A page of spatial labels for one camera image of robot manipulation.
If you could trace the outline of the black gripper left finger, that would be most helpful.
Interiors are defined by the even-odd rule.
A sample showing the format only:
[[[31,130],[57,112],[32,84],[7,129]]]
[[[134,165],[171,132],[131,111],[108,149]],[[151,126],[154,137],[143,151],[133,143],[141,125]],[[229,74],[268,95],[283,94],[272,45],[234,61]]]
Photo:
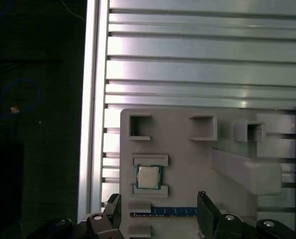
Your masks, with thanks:
[[[112,194],[102,213],[86,215],[78,224],[52,219],[27,236],[28,239],[122,239],[121,195]]]

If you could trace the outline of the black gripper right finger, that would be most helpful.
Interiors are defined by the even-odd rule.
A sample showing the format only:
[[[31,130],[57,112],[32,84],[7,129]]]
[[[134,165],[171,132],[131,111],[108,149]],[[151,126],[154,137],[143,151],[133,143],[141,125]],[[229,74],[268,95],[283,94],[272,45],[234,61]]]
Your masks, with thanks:
[[[206,239],[296,239],[296,231],[272,220],[258,220],[254,226],[239,216],[223,214],[205,191],[197,195],[197,222]]]

